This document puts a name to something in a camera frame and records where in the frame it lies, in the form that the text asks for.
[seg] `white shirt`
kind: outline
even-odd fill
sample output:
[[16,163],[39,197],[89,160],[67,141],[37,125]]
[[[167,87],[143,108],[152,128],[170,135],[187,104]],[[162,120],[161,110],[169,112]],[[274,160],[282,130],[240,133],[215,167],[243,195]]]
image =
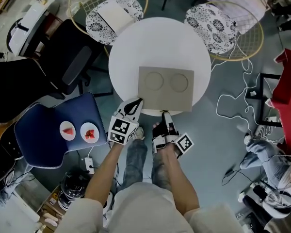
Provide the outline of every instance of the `white shirt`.
[[242,233],[226,205],[197,209],[184,216],[176,210],[172,193],[151,183],[135,183],[115,196],[112,216],[102,227],[102,205],[77,199],[56,233]]
[[278,189],[285,191],[285,192],[288,192],[291,195],[290,173],[291,173],[291,166],[288,168],[288,170],[284,173],[284,175],[280,179],[279,184],[278,184]]

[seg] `red object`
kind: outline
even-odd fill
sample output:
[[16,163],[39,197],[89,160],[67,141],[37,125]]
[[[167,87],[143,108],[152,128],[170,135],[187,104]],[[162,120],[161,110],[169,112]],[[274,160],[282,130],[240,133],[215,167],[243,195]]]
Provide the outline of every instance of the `red object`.
[[285,133],[286,154],[291,154],[291,50],[285,49],[275,62],[282,62],[284,70],[273,92],[272,104],[279,111]]
[[85,135],[85,138],[88,139],[88,138],[91,138],[91,139],[94,139],[94,130],[88,130],[86,132],[86,135]]
[[73,134],[73,129],[72,128],[65,129],[65,130],[63,130],[63,132],[66,134]]

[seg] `floor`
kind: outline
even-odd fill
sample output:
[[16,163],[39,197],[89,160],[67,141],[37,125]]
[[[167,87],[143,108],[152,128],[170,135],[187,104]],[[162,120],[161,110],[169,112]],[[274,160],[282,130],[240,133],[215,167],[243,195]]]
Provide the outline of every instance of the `floor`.
[[[62,5],[59,11],[59,17],[65,19],[65,11],[67,8],[67,0],[61,0]],[[141,5],[144,5],[144,0],[139,0]],[[183,21],[185,12],[191,7],[193,0],[168,0],[165,11],[161,11],[163,0],[149,0],[149,8],[145,17],[170,17],[179,21]],[[282,45],[276,30],[275,19],[268,12],[261,20],[264,28],[265,41],[261,51],[254,56],[251,61],[254,66],[253,74],[246,77],[249,85],[253,85],[256,76],[260,72],[281,74],[283,66],[275,64],[273,59],[282,52]],[[4,33],[0,32],[0,39],[5,40]],[[291,49],[291,32],[282,32],[281,38],[283,45]],[[108,59],[105,55],[101,55],[95,62],[97,67],[108,68]],[[238,212],[243,208],[243,204],[237,202],[238,194],[249,186],[250,181],[243,175],[238,174],[226,186],[221,186],[222,178],[227,170],[231,167],[238,169],[240,161],[246,154],[243,144],[243,137],[247,132],[247,123],[239,118],[226,119],[216,115],[216,105],[219,96],[222,93],[228,93],[233,96],[238,95],[244,88],[242,80],[242,65],[240,62],[227,62],[218,67],[212,72],[209,86],[202,99],[193,107],[190,113],[181,113],[173,116],[173,120],[178,130],[182,133],[187,132],[195,142],[195,147],[180,158],[180,164],[184,173],[193,184],[197,191],[199,201],[202,207],[211,206],[220,202],[228,203],[234,212]],[[111,82],[105,74],[94,73],[89,71],[92,81],[88,87],[88,91],[106,92],[111,88]],[[270,86],[273,89],[276,83],[269,80]],[[265,94],[270,95],[269,91],[265,90]],[[77,96],[76,90],[70,97]],[[114,94],[109,97],[97,98],[98,107],[104,127],[107,130],[111,115],[117,109],[121,99]],[[53,106],[59,101],[44,97],[40,100],[46,106]],[[258,105],[252,104],[258,112]],[[237,101],[231,98],[223,98],[220,101],[219,112],[227,116],[242,115],[249,120],[251,130],[255,130],[256,125],[253,120],[252,110],[245,113],[245,103],[243,96]],[[139,122],[145,130],[145,143],[149,150],[145,162],[144,178],[150,177],[152,168],[152,153],[151,153],[151,129],[152,125],[159,118],[141,115]],[[271,139],[279,139],[283,135],[281,129],[275,129],[275,133]],[[81,157],[88,154],[89,149],[80,150]],[[95,164],[98,166],[109,151],[107,145],[96,147],[91,152]],[[126,161],[126,148],[119,159],[119,177],[121,183]],[[68,153],[64,157],[63,165],[59,169],[34,169],[32,172],[36,178],[48,189],[52,190],[58,185],[64,173],[72,166],[79,165],[85,168],[84,161],[78,159],[76,151]],[[251,179],[256,179],[260,174],[260,168],[252,168],[245,170],[244,174]]]

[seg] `white cable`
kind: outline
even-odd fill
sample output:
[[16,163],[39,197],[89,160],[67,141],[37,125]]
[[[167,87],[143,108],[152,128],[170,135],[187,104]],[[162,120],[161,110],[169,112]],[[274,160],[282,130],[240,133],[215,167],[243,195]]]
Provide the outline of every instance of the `white cable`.
[[[233,49],[233,51],[235,50],[235,47],[237,46],[238,49],[243,53],[243,55],[247,56],[247,55],[242,51],[242,49],[239,47],[239,45],[238,45],[238,38],[237,38],[237,40],[236,40],[236,44],[234,45],[234,49]],[[255,124],[259,125],[259,124],[257,123],[257,121],[256,121],[256,115],[255,115],[255,110],[254,110],[253,106],[249,105],[248,102],[247,102],[247,100],[246,100],[246,93],[247,93],[247,90],[248,90],[248,89],[252,89],[252,88],[257,87],[258,78],[259,78],[259,76],[260,76],[260,73],[257,75],[255,86],[249,87],[248,84],[247,84],[247,82],[246,82],[246,80],[245,80],[245,75],[251,75],[251,74],[252,74],[252,72],[253,72],[253,64],[252,64],[252,62],[250,61],[250,59],[246,59],[246,60],[248,61],[248,67],[247,67],[247,68],[244,67],[244,65],[243,65],[243,60],[241,61],[241,63],[242,63],[242,68],[244,69],[244,72],[242,73],[242,79],[243,79],[243,81],[244,81],[244,83],[245,83],[245,88],[242,90],[242,92],[241,92],[237,97],[234,97],[234,96],[229,95],[229,94],[221,94],[220,97],[219,97],[219,99],[218,99],[218,101],[217,101],[216,114],[217,114],[219,117],[224,117],[224,118],[227,118],[227,119],[234,119],[234,118],[239,117],[239,118],[245,120],[245,121],[247,122],[249,132],[251,133],[251,135],[253,135],[253,133],[252,133],[252,131],[250,130],[250,127],[249,127],[249,121],[248,121],[246,118],[244,118],[244,117],[242,117],[242,116],[239,116],[239,115],[229,117],[229,116],[221,115],[221,114],[218,113],[218,106],[219,106],[219,101],[220,101],[221,97],[231,97],[231,98],[233,98],[234,100],[237,100],[237,99],[238,99],[238,98],[239,98],[239,97],[244,93],[245,95],[244,95],[243,98],[244,98],[244,102],[245,102],[246,105],[247,105],[246,108],[245,108],[245,113],[248,113],[248,112],[249,112],[249,108],[252,108],[254,122],[255,122]],[[225,62],[226,62],[226,61],[223,61],[223,62],[221,62],[221,63],[219,63],[219,64],[214,65],[213,68],[212,68],[212,70],[211,70],[211,72],[214,70],[214,68],[215,68],[216,66],[222,65],[222,64],[225,63]],[[266,80],[265,78],[264,78],[264,80],[266,81],[266,83],[267,83],[267,85],[268,85],[268,87],[269,87],[271,93],[273,93],[273,90],[271,90],[271,87],[270,87],[269,83],[267,82],[267,80]],[[263,129],[265,132],[262,130],[262,135],[261,135],[260,137],[263,138],[263,139],[265,139],[265,140],[268,141],[268,142],[277,143],[277,142],[279,142],[281,139],[284,138],[284,136],[283,136],[282,138],[280,138],[279,140],[276,140],[276,141],[269,140],[269,139],[268,139],[268,135],[271,134],[271,133],[273,132],[273,127],[272,127],[272,126],[271,126],[271,127],[270,127],[270,126],[267,126],[266,129],[265,129],[264,127],[262,127],[262,129]]]
[[94,146],[92,146],[91,150],[89,150],[88,155],[87,155],[87,158],[89,158],[89,154],[90,154],[91,151],[93,150],[93,147],[94,147]]

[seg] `round white table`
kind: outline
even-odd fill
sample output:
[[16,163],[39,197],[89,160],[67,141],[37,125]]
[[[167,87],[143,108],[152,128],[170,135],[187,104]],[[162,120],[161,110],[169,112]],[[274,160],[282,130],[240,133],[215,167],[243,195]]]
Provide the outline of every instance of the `round white table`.
[[[138,95],[139,67],[168,67],[194,71],[193,103],[201,99],[210,80],[207,48],[193,28],[182,22],[153,17],[138,21],[116,39],[109,58],[109,74],[123,101]],[[142,113],[161,116],[159,110]],[[181,111],[170,111],[171,115]]]

